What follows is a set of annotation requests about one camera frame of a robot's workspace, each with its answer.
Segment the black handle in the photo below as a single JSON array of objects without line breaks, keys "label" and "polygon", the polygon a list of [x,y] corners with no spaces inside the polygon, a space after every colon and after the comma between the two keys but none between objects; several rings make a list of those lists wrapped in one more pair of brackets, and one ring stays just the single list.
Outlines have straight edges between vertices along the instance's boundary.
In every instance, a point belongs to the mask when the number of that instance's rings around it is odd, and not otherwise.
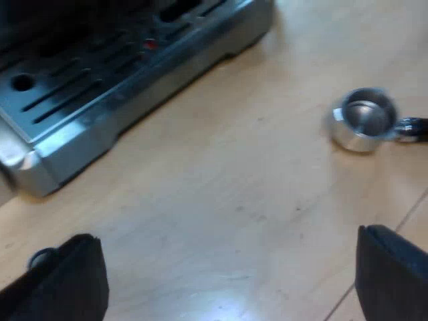
[{"label": "black handle", "polygon": [[403,118],[395,132],[399,142],[428,142],[428,118]]}]

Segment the wood grain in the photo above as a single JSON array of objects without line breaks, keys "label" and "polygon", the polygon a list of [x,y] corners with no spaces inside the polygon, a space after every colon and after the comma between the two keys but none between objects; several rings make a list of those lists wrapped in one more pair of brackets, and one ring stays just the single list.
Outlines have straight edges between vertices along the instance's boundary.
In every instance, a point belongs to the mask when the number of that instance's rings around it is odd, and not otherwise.
[{"label": "wood grain", "polygon": [[323,320],[354,277],[360,224],[395,228],[428,148],[345,152],[331,103],[388,88],[428,116],[425,0],[277,1],[262,41],[220,64],[44,200],[0,208],[0,286],[37,249],[101,237],[106,320]]}]

